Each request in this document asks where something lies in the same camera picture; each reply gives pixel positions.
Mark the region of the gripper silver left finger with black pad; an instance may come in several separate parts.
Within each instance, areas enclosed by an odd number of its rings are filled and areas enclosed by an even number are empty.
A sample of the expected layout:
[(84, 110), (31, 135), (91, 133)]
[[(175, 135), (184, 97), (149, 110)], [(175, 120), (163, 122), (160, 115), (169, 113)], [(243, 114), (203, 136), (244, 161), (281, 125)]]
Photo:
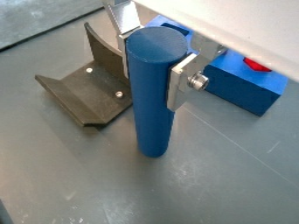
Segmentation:
[(136, 4), (132, 0), (101, 0), (109, 20), (116, 30), (117, 49), (121, 52), (124, 75), (127, 69), (127, 38), (143, 26), (140, 24)]

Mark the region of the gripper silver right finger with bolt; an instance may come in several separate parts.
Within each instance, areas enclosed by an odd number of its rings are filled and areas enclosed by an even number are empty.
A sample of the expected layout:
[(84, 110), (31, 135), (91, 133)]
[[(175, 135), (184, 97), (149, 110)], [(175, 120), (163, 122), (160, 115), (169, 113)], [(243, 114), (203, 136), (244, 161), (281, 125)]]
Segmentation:
[(172, 67), (167, 92), (167, 108), (175, 111), (187, 101), (191, 90), (201, 91), (209, 84), (203, 75), (205, 66), (228, 50), (225, 46), (193, 33), (191, 49), (183, 60)]

